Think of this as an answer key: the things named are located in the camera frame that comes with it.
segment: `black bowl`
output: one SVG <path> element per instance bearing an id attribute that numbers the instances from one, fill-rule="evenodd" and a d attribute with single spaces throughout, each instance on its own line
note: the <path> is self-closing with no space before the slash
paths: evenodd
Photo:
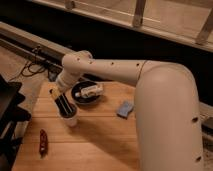
<path id="1" fill-rule="evenodd" d="M 97 85 L 97 83 L 92 82 L 92 81 L 83 81 L 83 82 L 77 83 L 72 88 L 72 91 L 71 91 L 71 96 L 72 96 L 73 100 L 78 104 L 89 104 L 89 103 L 96 101 L 100 97 L 100 95 L 92 96 L 92 97 L 88 97 L 88 98 L 83 98 L 81 96 L 76 97 L 76 95 L 75 95 L 77 92 L 80 92 L 81 89 L 89 87 L 89 86 L 93 86 L 93 85 Z"/>

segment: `cable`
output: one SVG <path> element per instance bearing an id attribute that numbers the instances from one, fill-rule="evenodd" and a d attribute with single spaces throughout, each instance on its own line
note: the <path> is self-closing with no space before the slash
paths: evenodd
<path id="1" fill-rule="evenodd" d="M 36 74 L 40 74 L 45 72 L 45 70 L 47 68 L 45 68 L 44 64 L 47 62 L 46 59 L 42 60 L 42 61 L 38 61 L 37 60 L 37 55 L 39 54 L 39 52 L 41 51 L 41 47 L 38 46 L 34 49 L 32 49 L 32 53 L 34 54 L 34 60 L 32 62 L 30 62 L 30 59 L 28 57 L 27 62 L 24 64 L 24 67 L 21 69 L 21 71 L 19 72 L 19 74 L 11 79 L 9 79 L 8 82 L 11 82 L 12 80 L 18 79 L 20 76 L 23 77 L 32 77 Z M 35 65 L 40 65 L 41 67 L 39 69 L 37 69 L 36 71 L 32 70 L 32 67 Z"/>

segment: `wooden table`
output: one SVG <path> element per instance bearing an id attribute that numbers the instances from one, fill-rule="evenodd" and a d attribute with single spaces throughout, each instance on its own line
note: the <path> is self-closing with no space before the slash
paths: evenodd
<path id="1" fill-rule="evenodd" d="M 117 117 L 124 100 L 133 102 L 134 88 L 104 83 L 104 96 L 96 104 L 78 107 L 78 125 L 67 127 L 49 95 L 54 83 L 45 82 L 27 127 L 13 171 L 138 171 L 135 115 Z M 70 92 L 68 99 L 72 102 Z M 41 158 L 39 134 L 48 134 L 49 151 Z"/>

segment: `black object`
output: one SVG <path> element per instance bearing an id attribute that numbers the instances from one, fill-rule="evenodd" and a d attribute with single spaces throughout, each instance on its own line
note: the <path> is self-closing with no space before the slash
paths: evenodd
<path id="1" fill-rule="evenodd" d="M 0 155 L 4 154 L 10 165 L 13 164 L 22 138 L 12 139 L 17 122 L 28 121 L 31 115 L 25 109 L 18 107 L 25 100 L 25 96 L 20 94 L 22 83 L 7 83 L 0 75 L 0 135 L 9 124 L 5 135 L 0 139 Z"/>
<path id="2" fill-rule="evenodd" d="M 76 114 L 77 108 L 74 104 L 69 103 L 64 93 L 60 94 L 57 89 L 51 89 L 49 92 L 54 98 L 55 103 L 60 111 L 60 115 L 63 118 L 72 118 Z"/>
<path id="3" fill-rule="evenodd" d="M 76 93 L 81 92 L 81 89 L 89 87 L 89 86 L 93 86 L 93 85 L 97 85 L 97 83 L 92 82 L 92 81 L 83 81 L 83 82 L 79 82 L 77 83 L 71 91 L 71 96 L 73 98 L 73 100 L 78 103 L 78 104 L 89 104 L 91 102 L 96 101 L 100 96 L 92 96 L 92 97 L 88 97 L 88 98 L 83 98 L 81 96 L 77 97 Z"/>
<path id="4" fill-rule="evenodd" d="M 202 123 L 202 130 L 213 135 L 213 117 L 208 118 Z"/>

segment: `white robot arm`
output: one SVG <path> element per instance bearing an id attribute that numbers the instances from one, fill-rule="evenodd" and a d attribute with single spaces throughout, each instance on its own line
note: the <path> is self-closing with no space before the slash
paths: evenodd
<path id="1" fill-rule="evenodd" d="M 182 65 L 144 60 L 95 60 L 87 51 L 64 56 L 56 80 L 70 89 L 88 73 L 135 86 L 141 171 L 203 171 L 199 100 L 191 72 Z"/>

